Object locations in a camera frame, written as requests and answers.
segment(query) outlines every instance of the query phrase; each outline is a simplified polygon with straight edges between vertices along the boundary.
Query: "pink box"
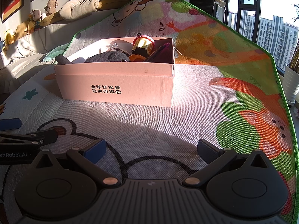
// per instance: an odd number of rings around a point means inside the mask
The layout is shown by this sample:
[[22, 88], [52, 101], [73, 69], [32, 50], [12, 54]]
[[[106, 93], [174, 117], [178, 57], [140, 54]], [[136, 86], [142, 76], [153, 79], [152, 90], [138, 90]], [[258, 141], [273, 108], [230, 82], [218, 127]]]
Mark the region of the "pink box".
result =
[[[172, 38], [158, 38], [155, 48]], [[171, 107], [174, 80], [174, 51], [169, 63], [93, 62], [82, 63], [113, 43], [132, 50], [134, 37], [99, 40], [72, 54], [73, 64], [56, 65], [55, 77], [64, 99]]]

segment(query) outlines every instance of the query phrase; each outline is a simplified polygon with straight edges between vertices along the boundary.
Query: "teal fabric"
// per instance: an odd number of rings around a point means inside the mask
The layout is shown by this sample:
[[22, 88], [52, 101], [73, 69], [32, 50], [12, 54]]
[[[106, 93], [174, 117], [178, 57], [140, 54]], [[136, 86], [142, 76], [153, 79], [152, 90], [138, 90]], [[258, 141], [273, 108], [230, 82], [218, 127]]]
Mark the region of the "teal fabric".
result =
[[60, 45], [56, 47], [55, 49], [51, 50], [45, 58], [41, 62], [47, 62], [52, 61], [55, 59], [56, 56], [61, 55], [65, 52], [66, 48], [68, 47], [69, 43], [66, 43], [64, 45]]

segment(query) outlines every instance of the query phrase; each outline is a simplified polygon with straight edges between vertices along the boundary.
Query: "building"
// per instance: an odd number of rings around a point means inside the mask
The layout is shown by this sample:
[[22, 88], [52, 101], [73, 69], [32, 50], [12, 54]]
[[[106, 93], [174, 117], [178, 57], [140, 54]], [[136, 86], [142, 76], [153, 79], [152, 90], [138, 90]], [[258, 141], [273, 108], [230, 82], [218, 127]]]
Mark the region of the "building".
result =
[[[237, 13], [229, 12], [228, 26], [236, 29]], [[248, 15], [248, 11], [242, 11], [240, 34], [247, 39], [252, 39], [253, 27], [255, 22], [254, 15]], [[257, 44], [267, 50], [274, 58], [275, 64], [285, 69], [289, 64], [295, 47], [298, 42], [299, 28], [283, 22], [283, 18], [273, 16], [273, 20], [261, 18]]]

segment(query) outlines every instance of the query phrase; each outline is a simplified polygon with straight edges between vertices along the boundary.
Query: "green mat border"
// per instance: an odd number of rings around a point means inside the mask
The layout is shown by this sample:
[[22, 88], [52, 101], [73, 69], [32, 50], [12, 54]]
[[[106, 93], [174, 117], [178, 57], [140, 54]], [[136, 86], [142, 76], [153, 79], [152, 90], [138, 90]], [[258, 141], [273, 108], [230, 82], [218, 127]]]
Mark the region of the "green mat border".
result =
[[[275, 64], [273, 56], [268, 51], [266, 51], [265, 49], [263, 49], [262, 47], [260, 47], [256, 43], [252, 42], [251, 40], [245, 38], [244, 36], [242, 36], [241, 34], [239, 34], [238, 32], [236, 32], [235, 30], [233, 30], [231, 27], [227, 26], [223, 22], [221, 22], [218, 19], [214, 18], [210, 14], [204, 12], [203, 10], [197, 8], [196, 6], [192, 5], [189, 2], [186, 2], [184, 0], [179, 0], [179, 1], [185, 3], [188, 6], [191, 6], [191, 7], [195, 8], [195, 9], [198, 9], [201, 13], [203, 13], [204, 15], [208, 16], [209, 18], [217, 21], [218, 23], [224, 25], [227, 29], [229, 29], [230, 31], [232, 31], [233, 33], [235, 33], [236, 35], [238, 35], [239, 37], [242, 37], [243, 39], [245, 39], [246, 41], [248, 41], [252, 45], [257, 46], [260, 50], [262, 50], [264, 53], [266, 53], [270, 57], [271, 62], [272, 62], [273, 71], [274, 71], [274, 74], [275, 74], [275, 78], [276, 78], [276, 81], [277, 81], [277, 85], [278, 85], [278, 88], [280, 90], [280, 94], [281, 94], [281, 97], [282, 97], [282, 100], [283, 100], [283, 105], [284, 105], [284, 108], [286, 110], [286, 114], [288, 116], [288, 120], [289, 120], [289, 123], [290, 123], [290, 131], [291, 131], [292, 140], [293, 140], [293, 148], [294, 148], [294, 155], [295, 155], [295, 165], [296, 165], [295, 166], [295, 168], [296, 168], [296, 194], [295, 194], [295, 207], [294, 207], [294, 213], [293, 213], [293, 217], [292, 217], [292, 224], [297, 224], [298, 212], [299, 212], [299, 206], [298, 206], [298, 200], [299, 200], [299, 181], [297, 180], [297, 177], [298, 177], [298, 166], [299, 166], [298, 144], [297, 144], [297, 139], [296, 139], [296, 133], [295, 133], [295, 128], [294, 128], [293, 120], [292, 120], [292, 117], [291, 117], [289, 106], [288, 106], [287, 101], [286, 101], [286, 97], [285, 97], [283, 89], [282, 89], [282, 85], [281, 85], [281, 82], [280, 82], [280, 79], [279, 79], [279, 76], [278, 76], [278, 73], [277, 73], [276, 64]], [[86, 29], [88, 29], [88, 28], [96, 25], [97, 23], [101, 22], [102, 20], [100, 20], [100, 21], [98, 21], [98, 22], [96, 22], [96, 23], [94, 23], [94, 24], [86, 27], [85, 29], [82, 29], [79, 32], [77, 32], [73, 36], [71, 42], [69, 43], [69, 45], [66, 48], [65, 52], [63, 53], [63, 55], [67, 52], [68, 48], [70, 47], [70, 45], [73, 42], [73, 40], [76, 38], [77, 34], [79, 34], [83, 30], [86, 30]]]

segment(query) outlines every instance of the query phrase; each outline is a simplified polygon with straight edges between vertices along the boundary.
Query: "colorful baby mat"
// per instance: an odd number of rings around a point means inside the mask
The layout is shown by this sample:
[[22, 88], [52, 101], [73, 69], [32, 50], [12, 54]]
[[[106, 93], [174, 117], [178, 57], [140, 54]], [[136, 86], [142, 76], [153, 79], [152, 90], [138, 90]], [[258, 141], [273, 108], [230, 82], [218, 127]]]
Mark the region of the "colorful baby mat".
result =
[[[106, 139], [107, 153], [97, 165], [121, 180], [182, 181], [205, 166], [196, 153], [201, 138], [239, 153], [260, 148], [289, 189], [282, 217], [297, 223], [298, 147], [272, 56], [183, 0], [133, 0], [78, 32], [64, 55], [99, 39], [141, 34], [173, 38], [178, 52], [172, 108], [63, 100], [50, 65], [6, 100], [1, 117], [22, 119], [16, 133], [57, 127], [59, 138], [48, 147], [54, 153], [65, 152], [70, 142]], [[2, 224], [15, 220], [9, 185], [25, 168], [0, 168]]]

